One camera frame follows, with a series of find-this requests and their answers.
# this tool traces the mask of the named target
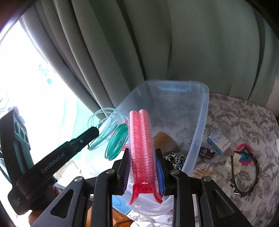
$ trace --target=bedsheet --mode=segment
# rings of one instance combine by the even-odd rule
[[[210,93],[208,116],[202,146],[210,147],[206,138],[214,130],[219,130],[232,143],[222,155],[215,155],[211,160],[198,157],[197,163],[208,163],[223,175],[219,187],[228,195],[254,227],[268,226],[279,203],[279,159],[276,140],[279,129],[271,111],[252,102],[226,95]],[[223,166],[227,158],[240,144],[247,143],[254,149],[259,161],[259,183],[250,196],[240,198],[233,193],[229,180],[231,173]],[[246,191],[255,179],[253,163],[242,166],[235,180],[238,188]],[[147,217],[131,211],[129,218],[135,222],[131,227],[169,227],[172,225],[172,211],[165,215]]]

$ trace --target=brown object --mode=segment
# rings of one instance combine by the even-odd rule
[[[87,211],[86,227],[90,227],[91,211],[92,207],[90,207]],[[134,222],[133,220],[129,219],[126,215],[120,213],[114,208],[112,209],[112,219],[113,227],[129,227]]]
[[[154,148],[161,149],[163,156],[172,152],[179,152],[180,148],[177,143],[166,133],[158,132],[154,137]]]

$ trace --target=curtain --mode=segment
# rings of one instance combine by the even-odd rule
[[[265,106],[277,74],[277,38],[245,0],[40,0],[20,22],[93,112],[147,79]]]

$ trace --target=coiled green wire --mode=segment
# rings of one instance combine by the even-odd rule
[[[92,125],[95,117],[98,114],[110,114],[108,117],[101,120],[97,125]],[[98,137],[96,137],[88,146],[88,150],[94,150],[107,141],[109,141],[106,151],[105,158],[108,160],[115,159],[121,152],[122,147],[125,145],[128,139],[128,126],[125,124],[124,117],[118,110],[114,108],[103,108],[96,111],[87,122],[88,128],[94,126],[98,129],[105,124],[105,127],[101,131]]]

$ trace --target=clear plastic storage box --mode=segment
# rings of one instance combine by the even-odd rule
[[[195,166],[205,129],[209,100],[208,87],[194,81],[145,81],[137,86],[117,107],[128,116],[131,110],[146,109],[150,114],[152,134],[162,131],[170,135],[187,156],[182,171],[190,175]],[[115,160],[104,159],[107,144],[83,154],[86,163],[96,176],[111,168]],[[132,183],[121,198],[127,202],[132,196]],[[140,194],[130,206],[134,211],[148,216],[157,216],[173,208],[173,196],[163,197],[158,204],[153,194]]]

